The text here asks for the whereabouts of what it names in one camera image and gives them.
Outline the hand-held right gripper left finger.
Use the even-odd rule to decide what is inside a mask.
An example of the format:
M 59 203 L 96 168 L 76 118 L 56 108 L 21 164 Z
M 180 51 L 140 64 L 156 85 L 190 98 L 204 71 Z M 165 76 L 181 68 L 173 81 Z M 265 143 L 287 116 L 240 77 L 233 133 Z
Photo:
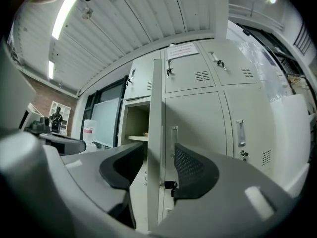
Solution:
M 144 146 L 129 143 L 62 157 L 81 191 L 103 212 L 135 229 L 130 186 L 143 165 Z

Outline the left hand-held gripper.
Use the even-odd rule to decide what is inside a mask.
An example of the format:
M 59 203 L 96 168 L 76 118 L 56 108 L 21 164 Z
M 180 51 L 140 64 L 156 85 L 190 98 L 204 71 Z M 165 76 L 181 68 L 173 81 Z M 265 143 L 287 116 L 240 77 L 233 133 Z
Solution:
M 86 143 L 51 131 L 50 119 L 42 115 L 32 103 L 29 103 L 20 122 L 19 129 L 30 133 L 41 133 L 38 138 L 44 145 L 54 147 L 59 155 L 79 154 L 86 150 Z

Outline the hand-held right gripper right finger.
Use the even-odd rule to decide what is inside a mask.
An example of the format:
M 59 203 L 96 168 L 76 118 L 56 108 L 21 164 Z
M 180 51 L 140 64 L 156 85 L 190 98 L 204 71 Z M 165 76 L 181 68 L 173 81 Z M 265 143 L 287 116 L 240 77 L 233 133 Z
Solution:
M 264 238 L 298 202 L 244 161 L 179 143 L 174 152 L 174 208 L 153 237 Z

